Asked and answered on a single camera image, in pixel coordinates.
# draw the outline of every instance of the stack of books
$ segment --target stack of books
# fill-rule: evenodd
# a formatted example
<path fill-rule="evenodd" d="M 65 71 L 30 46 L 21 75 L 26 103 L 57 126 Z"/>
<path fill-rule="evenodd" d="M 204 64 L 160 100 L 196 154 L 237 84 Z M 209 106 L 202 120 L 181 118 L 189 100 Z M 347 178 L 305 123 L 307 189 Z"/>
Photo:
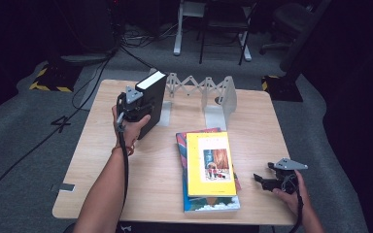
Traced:
<path fill-rule="evenodd" d="M 237 211 L 241 189 L 227 132 L 220 128 L 176 134 L 183 167 L 184 212 Z"/>

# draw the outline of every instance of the book cover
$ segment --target book cover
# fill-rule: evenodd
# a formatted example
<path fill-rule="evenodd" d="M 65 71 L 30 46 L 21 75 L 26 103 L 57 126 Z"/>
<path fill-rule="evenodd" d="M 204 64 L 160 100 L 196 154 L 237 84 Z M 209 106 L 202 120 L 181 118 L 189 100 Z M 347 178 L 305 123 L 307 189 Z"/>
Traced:
<path fill-rule="evenodd" d="M 183 200 L 184 212 L 219 212 L 237 211 L 241 208 L 239 198 L 233 197 L 189 197 L 187 195 L 187 133 L 221 132 L 220 128 L 207 128 L 202 130 L 176 133 L 177 145 L 180 152 L 180 160 L 183 168 Z M 241 190 L 238 177 L 234 173 L 235 186 Z"/>
<path fill-rule="evenodd" d="M 178 150 L 180 152 L 181 166 L 183 167 L 183 176 L 185 176 L 185 179 L 187 179 L 187 133 L 214 133 L 214 132 L 221 132 L 221 129 L 219 127 L 206 128 L 206 129 L 201 129 L 201 130 L 180 132 L 180 133 L 175 134 L 175 137 L 177 139 Z M 241 185 L 239 183 L 238 176 L 236 175 L 235 172 L 234 172 L 234 179 L 235 179 L 235 188 L 237 189 L 237 191 L 241 190 Z"/>
<path fill-rule="evenodd" d="M 141 106 L 152 105 L 148 113 L 151 119 L 142 127 L 138 139 L 142 139 L 160 120 L 167 77 L 168 75 L 156 71 L 135 85 L 135 89 L 143 93 Z"/>
<path fill-rule="evenodd" d="M 227 132 L 187 133 L 187 194 L 236 196 Z"/>
<path fill-rule="evenodd" d="M 184 212 L 228 212 L 241 208 L 238 195 L 232 197 L 196 197 L 187 195 L 187 178 L 183 176 Z"/>

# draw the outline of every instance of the table leg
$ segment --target table leg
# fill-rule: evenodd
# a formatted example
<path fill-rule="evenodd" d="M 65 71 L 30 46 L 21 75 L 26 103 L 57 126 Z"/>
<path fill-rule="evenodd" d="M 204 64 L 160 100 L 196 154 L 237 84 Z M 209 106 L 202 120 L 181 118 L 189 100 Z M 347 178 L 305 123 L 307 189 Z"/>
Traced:
<path fill-rule="evenodd" d="M 174 55 L 181 54 L 181 43 L 183 41 L 183 18 L 184 18 L 184 0 L 180 2 L 180 8 L 178 10 L 178 30 L 175 38 Z"/>

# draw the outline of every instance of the chair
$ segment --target chair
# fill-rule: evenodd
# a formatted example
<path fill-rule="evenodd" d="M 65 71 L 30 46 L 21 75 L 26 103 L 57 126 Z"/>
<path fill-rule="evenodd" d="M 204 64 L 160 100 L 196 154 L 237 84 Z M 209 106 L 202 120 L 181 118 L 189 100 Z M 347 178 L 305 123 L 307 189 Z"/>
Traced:
<path fill-rule="evenodd" d="M 247 45 L 250 28 L 250 19 L 254 12 L 254 1 L 244 0 L 208 0 L 202 19 L 201 29 L 198 33 L 197 40 L 199 40 L 200 33 L 202 33 L 201 52 L 199 55 L 199 64 L 202 64 L 202 56 L 205 46 L 233 46 L 234 42 L 239 42 L 241 48 L 241 57 L 239 65 L 242 63 L 245 48 Z M 249 7 L 250 11 L 246 14 L 243 7 Z M 207 43 L 205 40 L 207 31 L 218 31 L 221 33 L 234 33 L 235 36 L 229 43 Z"/>
<path fill-rule="evenodd" d="M 267 50 L 285 50 L 298 38 L 305 26 L 313 18 L 313 5 L 304 7 L 298 3 L 286 3 L 273 13 L 273 40 L 281 42 L 263 45 L 259 53 L 264 55 Z"/>

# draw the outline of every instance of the cable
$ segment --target cable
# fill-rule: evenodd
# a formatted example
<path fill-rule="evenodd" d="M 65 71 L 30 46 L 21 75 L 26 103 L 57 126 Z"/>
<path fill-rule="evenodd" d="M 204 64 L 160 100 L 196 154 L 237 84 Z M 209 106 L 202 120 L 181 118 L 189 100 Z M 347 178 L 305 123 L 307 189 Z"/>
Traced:
<path fill-rule="evenodd" d="M 130 30 L 130 31 L 127 31 L 127 32 L 124 33 L 124 35 L 122 36 L 122 39 L 121 39 L 121 43 L 124 46 L 129 47 L 129 48 L 143 48 L 143 47 L 149 45 L 152 42 L 162 41 L 162 40 L 167 39 L 168 37 L 176 36 L 177 35 L 176 33 L 175 34 L 169 34 L 169 35 L 168 35 L 168 33 L 170 33 L 177 25 L 178 25 L 178 23 L 175 23 L 175 24 L 171 25 L 168 29 L 166 29 L 164 32 L 162 32 L 157 37 L 153 37 L 153 36 L 149 36 L 149 35 L 140 36 L 138 31 Z M 126 34 L 128 32 L 131 32 L 131 34 L 133 34 L 133 32 L 136 32 L 137 35 L 133 35 L 132 37 L 128 37 L 128 36 L 126 36 Z M 128 43 L 128 40 L 140 40 L 140 42 L 138 44 L 130 44 L 130 43 Z"/>
<path fill-rule="evenodd" d="M 150 63 L 144 61 L 143 59 L 139 58 L 138 56 L 132 54 L 131 52 L 129 52 L 124 46 L 120 46 L 120 48 L 123 50 L 123 52 L 125 52 L 126 54 L 132 56 L 133 58 L 135 58 L 136 60 L 138 60 L 139 62 L 141 62 L 142 64 L 144 64 L 145 66 L 147 66 L 148 68 L 155 68 L 156 70 L 159 70 L 158 68 L 156 68 L 155 66 L 152 66 Z"/>
<path fill-rule="evenodd" d="M 75 109 L 79 109 L 79 108 L 81 108 L 82 106 L 80 106 L 80 107 L 77 107 L 76 105 L 75 105 L 75 103 L 74 103 L 74 100 L 75 100 L 75 97 L 77 96 L 77 94 L 79 93 L 79 92 L 81 92 L 81 90 L 82 89 L 84 89 L 84 87 L 86 87 L 90 82 L 92 82 L 93 81 L 93 79 L 95 79 L 95 77 L 96 77 L 96 74 L 98 73 L 98 70 L 99 70 L 99 68 L 102 66 L 102 63 L 98 66 L 98 68 L 96 68 L 96 70 L 95 70 L 95 74 L 93 75 L 93 77 L 89 80 L 89 81 L 87 81 L 75 94 L 74 94 L 74 96 L 72 97 L 72 106 L 75 108 Z"/>
<path fill-rule="evenodd" d="M 89 66 L 89 65 L 94 65 L 98 63 L 102 63 L 112 57 L 111 54 L 106 55 L 105 57 L 102 58 L 96 58 L 96 59 L 89 59 L 89 60 L 73 60 L 73 59 L 68 59 L 65 57 L 61 57 L 62 60 L 66 61 L 68 65 L 70 66 Z"/>
<path fill-rule="evenodd" d="M 126 142 L 125 139 L 123 138 L 123 131 L 125 130 L 125 126 L 122 125 L 122 122 L 119 123 L 117 127 L 118 135 L 119 135 L 119 144 L 122 149 L 123 153 L 123 168 L 124 168 L 124 173 L 125 173 L 125 190 L 123 193 L 123 203 L 122 203 L 122 210 L 126 202 L 126 194 L 128 193 L 128 185 L 129 185 L 129 161 L 128 161 L 128 151 L 126 150 Z"/>
<path fill-rule="evenodd" d="M 58 131 L 61 127 L 63 127 L 75 114 L 77 114 L 80 109 L 86 104 L 86 102 L 89 100 L 90 96 L 92 96 L 93 92 L 95 91 L 96 87 L 98 86 L 99 80 L 101 79 L 102 73 L 107 66 L 110 59 L 105 62 L 105 64 L 102 67 L 101 72 L 99 73 L 98 80 L 96 81 L 95 87 L 90 92 L 89 96 L 86 98 L 86 100 L 82 103 L 82 105 L 69 117 L 67 117 L 56 129 L 54 129 L 44 140 L 42 140 L 40 143 L 38 143 L 33 149 L 31 149 L 29 152 L 27 152 L 25 155 L 23 155 L 20 159 L 17 160 L 9 169 L 5 171 L 5 173 L 0 177 L 0 182 L 28 155 L 30 155 L 34 150 L 36 150 L 38 147 L 40 147 L 44 142 L 46 142 L 56 131 Z"/>
<path fill-rule="evenodd" d="M 302 201 L 301 194 L 299 193 L 299 188 L 296 189 L 296 197 L 298 198 L 298 218 L 296 219 L 296 223 L 289 231 L 289 233 L 296 232 L 302 222 L 302 207 L 304 206 L 304 202 Z"/>

